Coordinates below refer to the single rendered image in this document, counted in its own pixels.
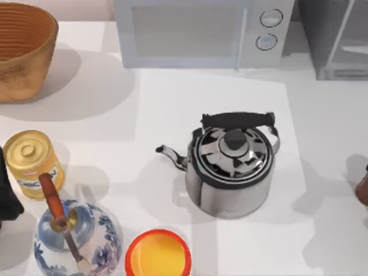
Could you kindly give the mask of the pale microwave oven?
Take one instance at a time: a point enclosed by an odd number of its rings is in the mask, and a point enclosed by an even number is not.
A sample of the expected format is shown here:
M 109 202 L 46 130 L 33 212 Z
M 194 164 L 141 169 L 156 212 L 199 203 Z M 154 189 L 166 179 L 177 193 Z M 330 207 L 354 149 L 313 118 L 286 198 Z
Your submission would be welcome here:
M 278 65 L 295 0 L 114 0 L 122 61 L 127 68 L 232 68 L 243 10 L 247 26 L 242 68 Z M 260 15 L 278 9 L 282 22 L 273 28 Z M 260 51 L 256 39 L 275 35 L 277 45 Z

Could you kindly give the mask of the orange and yellow cup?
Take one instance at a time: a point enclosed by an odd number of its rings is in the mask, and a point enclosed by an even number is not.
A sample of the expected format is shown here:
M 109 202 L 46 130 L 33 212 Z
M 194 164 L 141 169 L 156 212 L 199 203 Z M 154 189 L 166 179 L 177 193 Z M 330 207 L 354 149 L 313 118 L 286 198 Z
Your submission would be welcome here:
M 168 229 L 152 229 L 137 236 L 125 254 L 126 276 L 190 276 L 187 243 Z

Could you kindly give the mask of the round microwave knob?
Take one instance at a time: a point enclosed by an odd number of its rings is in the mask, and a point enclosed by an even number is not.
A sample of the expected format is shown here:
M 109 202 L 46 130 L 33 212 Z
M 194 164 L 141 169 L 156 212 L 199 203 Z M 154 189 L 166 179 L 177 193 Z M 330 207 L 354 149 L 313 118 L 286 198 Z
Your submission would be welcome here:
M 264 11 L 260 15 L 260 23 L 266 28 L 278 26 L 283 20 L 283 14 L 278 9 Z
M 271 33 L 261 35 L 255 41 L 255 45 L 260 51 L 269 51 L 273 49 L 277 45 L 277 43 L 277 37 Z

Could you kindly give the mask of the brown wooden brush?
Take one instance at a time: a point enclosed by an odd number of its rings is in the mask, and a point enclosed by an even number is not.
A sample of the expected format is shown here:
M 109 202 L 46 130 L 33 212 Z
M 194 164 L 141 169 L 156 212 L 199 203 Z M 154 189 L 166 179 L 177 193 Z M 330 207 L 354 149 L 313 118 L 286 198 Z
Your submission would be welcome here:
M 48 209 L 53 216 L 54 222 L 61 228 L 63 237 L 68 245 L 68 248 L 73 256 L 78 270 L 84 275 L 89 273 L 90 264 L 80 253 L 72 238 L 70 229 L 68 228 L 66 216 L 59 194 L 52 182 L 51 176 L 45 172 L 39 175 L 39 181 L 43 190 L 44 197 L 48 204 Z

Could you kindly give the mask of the yellow can with gold lid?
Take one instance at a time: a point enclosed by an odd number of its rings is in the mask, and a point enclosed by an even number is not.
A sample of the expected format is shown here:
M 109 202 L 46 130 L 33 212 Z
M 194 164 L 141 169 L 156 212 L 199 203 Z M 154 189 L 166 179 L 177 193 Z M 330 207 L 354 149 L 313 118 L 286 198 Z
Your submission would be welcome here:
M 57 191 L 64 186 L 65 173 L 49 137 L 37 130 L 18 132 L 3 147 L 7 167 L 21 191 L 33 200 L 44 199 L 39 175 L 48 173 Z

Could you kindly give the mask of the brown woven basket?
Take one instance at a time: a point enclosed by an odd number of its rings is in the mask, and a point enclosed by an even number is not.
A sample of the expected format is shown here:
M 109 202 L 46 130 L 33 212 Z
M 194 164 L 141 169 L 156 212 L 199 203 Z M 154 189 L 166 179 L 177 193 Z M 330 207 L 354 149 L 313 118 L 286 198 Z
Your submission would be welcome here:
M 58 31 L 56 18 L 46 10 L 0 2 L 0 102 L 28 100 L 40 92 Z

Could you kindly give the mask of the grey cabinet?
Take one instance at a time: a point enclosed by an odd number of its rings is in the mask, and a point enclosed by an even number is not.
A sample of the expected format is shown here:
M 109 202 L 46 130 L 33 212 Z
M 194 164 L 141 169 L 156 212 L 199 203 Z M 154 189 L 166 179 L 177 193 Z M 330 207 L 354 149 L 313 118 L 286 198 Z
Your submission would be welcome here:
M 368 0 L 299 0 L 319 81 L 368 81 Z

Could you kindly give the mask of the brown rounded object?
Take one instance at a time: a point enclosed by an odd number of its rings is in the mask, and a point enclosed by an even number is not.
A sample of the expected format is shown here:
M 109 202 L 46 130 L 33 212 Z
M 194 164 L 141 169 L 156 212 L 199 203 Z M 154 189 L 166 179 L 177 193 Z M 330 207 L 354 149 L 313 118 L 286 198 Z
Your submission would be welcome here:
M 365 176 L 355 188 L 355 195 L 361 204 L 368 207 L 368 165 Z

